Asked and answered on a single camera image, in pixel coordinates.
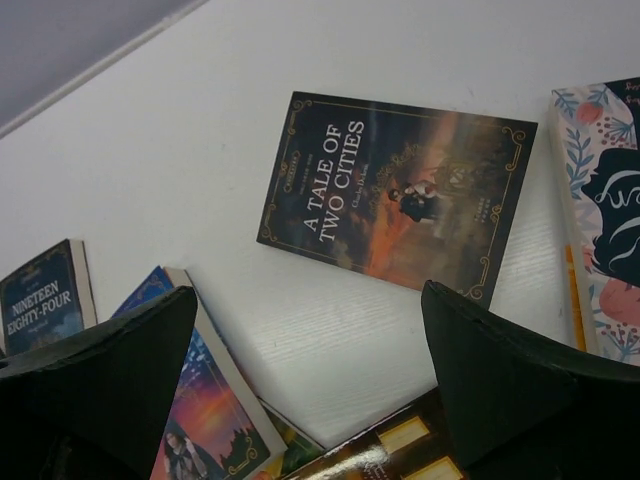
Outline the A Tale of Two Cities book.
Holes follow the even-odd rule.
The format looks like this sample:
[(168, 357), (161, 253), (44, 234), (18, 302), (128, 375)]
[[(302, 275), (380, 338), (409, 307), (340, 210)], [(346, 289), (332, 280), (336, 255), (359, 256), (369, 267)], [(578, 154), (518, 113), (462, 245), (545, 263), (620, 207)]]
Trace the A Tale of Two Cities book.
[(257, 240), (489, 306), (535, 123), (296, 91)]

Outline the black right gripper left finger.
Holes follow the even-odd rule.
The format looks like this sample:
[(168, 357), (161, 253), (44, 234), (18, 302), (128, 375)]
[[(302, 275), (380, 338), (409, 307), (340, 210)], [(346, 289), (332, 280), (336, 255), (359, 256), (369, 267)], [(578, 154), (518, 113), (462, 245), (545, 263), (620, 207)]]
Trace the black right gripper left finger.
[(2, 478), (149, 478), (196, 313), (178, 287), (2, 359)]

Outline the Animal Farm green book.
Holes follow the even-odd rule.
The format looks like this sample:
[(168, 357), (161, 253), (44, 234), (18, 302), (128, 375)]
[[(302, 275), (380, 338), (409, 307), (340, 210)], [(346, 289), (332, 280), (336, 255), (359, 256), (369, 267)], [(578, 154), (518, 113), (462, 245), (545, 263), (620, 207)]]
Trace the Animal Farm green book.
[(315, 460), (325, 452), (325, 448), (321, 444), (312, 439), (264, 399), (260, 398), (259, 401), (283, 439), (286, 450), (257, 473), (254, 476), (255, 479), (280, 479)]

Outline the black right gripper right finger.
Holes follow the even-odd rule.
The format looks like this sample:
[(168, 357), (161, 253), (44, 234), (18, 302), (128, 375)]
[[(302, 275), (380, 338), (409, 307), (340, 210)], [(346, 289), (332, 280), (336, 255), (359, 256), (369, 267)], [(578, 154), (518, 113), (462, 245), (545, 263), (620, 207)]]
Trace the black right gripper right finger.
[(424, 329), (473, 479), (636, 479), (639, 369), (581, 352), (433, 281)]

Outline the Nineteen Eighty-Four blue book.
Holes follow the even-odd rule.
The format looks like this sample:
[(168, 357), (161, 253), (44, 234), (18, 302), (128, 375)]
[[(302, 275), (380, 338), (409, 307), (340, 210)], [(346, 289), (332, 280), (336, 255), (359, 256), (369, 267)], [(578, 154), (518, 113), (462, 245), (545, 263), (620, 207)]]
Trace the Nineteen Eighty-Four blue book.
[(1, 281), (1, 324), (8, 356), (97, 324), (84, 242), (65, 239)]

